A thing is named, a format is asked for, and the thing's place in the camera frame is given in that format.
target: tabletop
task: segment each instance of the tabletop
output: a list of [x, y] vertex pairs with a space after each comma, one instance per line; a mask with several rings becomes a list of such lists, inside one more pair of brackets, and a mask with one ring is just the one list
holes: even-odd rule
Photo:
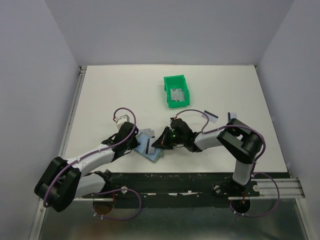
[[[190, 92], [190, 105], [169, 108], [164, 77], [184, 75]], [[88, 66], [76, 110], [73, 112], [65, 158], [76, 157], [118, 131], [113, 113], [119, 107], [131, 109], [139, 129], [151, 128], [158, 138], [170, 118], [183, 109], [207, 110], [218, 116], [205, 130], [223, 126], [228, 113], [260, 132], [266, 151], [256, 172], [287, 172], [276, 132], [253, 65], [105, 65]], [[118, 116], [130, 113], [125, 110]], [[197, 112], [181, 117], [194, 132], [206, 120]], [[233, 172], [236, 160], [223, 147], [192, 153], [185, 148], [165, 150], [156, 163], [136, 152], [98, 168], [122, 173], [222, 173]]]

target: gray wall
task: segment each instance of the gray wall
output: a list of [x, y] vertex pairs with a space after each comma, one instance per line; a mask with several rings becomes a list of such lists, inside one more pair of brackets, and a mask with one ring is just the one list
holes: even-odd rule
[[75, 59], [257, 64], [293, 0], [46, 0]]
[[257, 73], [280, 146], [320, 236], [320, 1], [296, 0]]
[[79, 68], [43, 0], [0, 3], [0, 239], [28, 239]]

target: green basket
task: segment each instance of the green basket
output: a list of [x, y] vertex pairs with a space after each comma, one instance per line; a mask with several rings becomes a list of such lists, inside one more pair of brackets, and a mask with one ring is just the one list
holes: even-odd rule
[[[164, 90], [166, 91], [166, 101], [169, 108], [180, 108], [190, 105], [190, 94], [184, 75], [165, 76], [163, 79]], [[172, 91], [182, 89], [184, 100], [171, 100], [171, 89]]]

